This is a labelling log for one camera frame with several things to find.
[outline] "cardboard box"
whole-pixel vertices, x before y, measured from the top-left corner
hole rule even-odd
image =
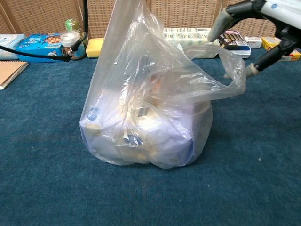
[[[207,37],[211,28],[166,28],[163,35],[166,41],[177,45],[180,44],[183,49],[190,46],[199,46],[209,43]],[[214,58],[216,54],[204,53],[197,58]]]
[[[63,56],[63,46],[61,45],[60,33],[31,34],[27,39],[20,43],[16,50],[38,55]],[[63,62],[60,60],[35,58],[22,55],[18,55],[18,57],[21,61],[27,61],[30,63]]]
[[[245,36],[245,41],[251,48],[260,48],[262,44],[262,39],[258,37]]]
[[[269,51],[271,48],[279,45],[281,40],[276,37],[262,37],[262,46]],[[294,50],[289,56],[283,56],[280,61],[296,61],[300,59],[301,54]]]
[[[225,31],[220,35],[219,42],[221,47],[231,51],[241,58],[248,58],[251,55],[251,48],[238,31]]]

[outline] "robotic arm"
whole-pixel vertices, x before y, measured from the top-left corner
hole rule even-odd
[[[247,78],[257,75],[282,56],[290,55],[295,48],[301,48],[301,0],[246,0],[230,5],[217,17],[208,41],[214,41],[227,29],[247,18],[272,21],[276,26],[275,36],[281,39],[278,46],[246,68]]]

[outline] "wicker wall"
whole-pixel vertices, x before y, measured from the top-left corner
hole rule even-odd
[[[211,27],[222,7],[241,0],[147,0],[152,12],[165,27]],[[105,35],[115,0],[88,0],[89,36]],[[68,18],[82,24],[81,0],[0,0],[12,27],[5,23],[0,10],[0,33],[47,33],[64,30]],[[247,19],[234,29],[242,35],[271,36],[274,25],[269,21]]]

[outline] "yellow box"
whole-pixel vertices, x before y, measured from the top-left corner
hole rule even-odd
[[[262,46],[269,51],[271,48],[279,45],[280,39],[276,37],[262,37]],[[289,56],[283,56],[280,61],[296,61],[300,59],[301,54],[294,50]]]
[[[89,58],[97,58],[100,55],[100,50],[102,49],[103,45],[103,38],[97,38],[97,39],[90,39],[86,54]]]

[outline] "clear plastic bag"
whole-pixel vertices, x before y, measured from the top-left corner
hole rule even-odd
[[[219,54],[230,85],[190,60],[202,52]],[[164,41],[145,0],[117,0],[80,119],[84,143],[112,164],[185,166],[208,138],[210,101],[242,94],[245,82],[241,58],[213,45],[183,52]]]

